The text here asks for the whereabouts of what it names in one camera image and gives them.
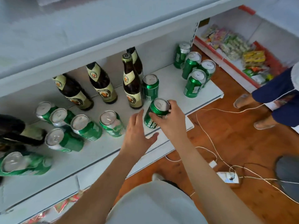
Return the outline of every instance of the forearm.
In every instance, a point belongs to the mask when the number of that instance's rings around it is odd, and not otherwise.
[[[119,153],[82,198],[56,224],[102,224],[118,192],[135,165],[134,158]]]
[[[205,214],[214,224],[262,223],[198,153],[189,139],[173,142]]]

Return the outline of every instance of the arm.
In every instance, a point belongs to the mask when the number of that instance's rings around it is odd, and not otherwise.
[[[262,224],[262,221],[237,197],[187,138],[185,115],[175,101],[166,119],[150,113],[179,153],[188,177],[199,196],[204,212],[214,224]]]
[[[144,135],[143,110],[131,116],[121,150],[104,173],[56,224],[103,224],[132,167],[157,140]]]

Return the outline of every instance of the can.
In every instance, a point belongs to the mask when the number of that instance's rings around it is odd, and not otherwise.
[[[37,108],[35,109],[35,114],[39,119],[52,124],[50,115],[56,109],[58,109],[56,105],[48,101],[43,101],[38,104]]]
[[[187,55],[185,65],[183,68],[183,79],[187,79],[189,74],[200,65],[202,56],[198,52],[190,52]]]
[[[74,133],[91,141],[99,139],[102,135],[102,128],[86,115],[75,116],[71,121],[71,128]]]
[[[50,115],[50,120],[55,127],[70,126],[72,119],[75,117],[75,114],[70,110],[64,108],[58,108],[54,110]]]
[[[174,59],[174,66],[178,69],[183,69],[185,59],[190,52],[191,44],[188,42],[181,42],[176,48],[176,55]]]
[[[84,141],[72,131],[55,128],[47,134],[45,144],[62,152],[79,152],[83,148]]]
[[[157,116],[163,117],[169,113],[169,109],[170,109],[170,103],[168,101],[162,98],[156,98],[151,102],[147,112],[145,113],[144,124],[151,129],[155,129],[157,127],[157,123],[155,123],[151,119],[149,113],[153,112]]]
[[[12,152],[0,158],[0,176],[42,175],[52,166],[52,158],[34,152]]]
[[[204,86],[205,82],[206,73],[203,70],[195,69],[194,71],[192,71],[184,90],[185,96],[189,98],[197,97],[197,94]]]
[[[159,79],[154,74],[149,74],[143,77],[144,98],[147,101],[153,101],[158,97]]]
[[[105,111],[100,115],[100,125],[112,137],[120,137],[125,133],[125,127],[119,115],[111,110]]]
[[[207,84],[207,82],[211,79],[212,75],[216,70],[216,64],[213,60],[203,60],[199,65],[198,69],[203,70],[206,73],[206,82],[203,87]]]

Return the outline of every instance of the blue pants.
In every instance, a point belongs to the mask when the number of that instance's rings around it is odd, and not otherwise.
[[[266,85],[252,92],[252,97],[260,103],[269,103],[276,100],[282,94],[294,89],[291,81],[291,68],[285,70],[280,75],[269,81]],[[285,105],[275,109],[272,113],[273,119],[289,127],[299,125],[299,91],[294,90],[286,95],[295,95],[294,98]]]

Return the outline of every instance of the hand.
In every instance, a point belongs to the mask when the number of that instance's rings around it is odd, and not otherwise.
[[[163,133],[173,143],[177,140],[187,139],[187,130],[185,123],[185,114],[182,112],[176,101],[169,100],[171,105],[170,113],[165,119],[158,117],[154,113],[150,113],[151,119],[159,124]]]
[[[129,155],[135,162],[156,142],[159,135],[159,133],[154,133],[150,139],[145,137],[142,119],[143,112],[144,110],[141,110],[130,117],[125,139],[120,150],[120,154]]]

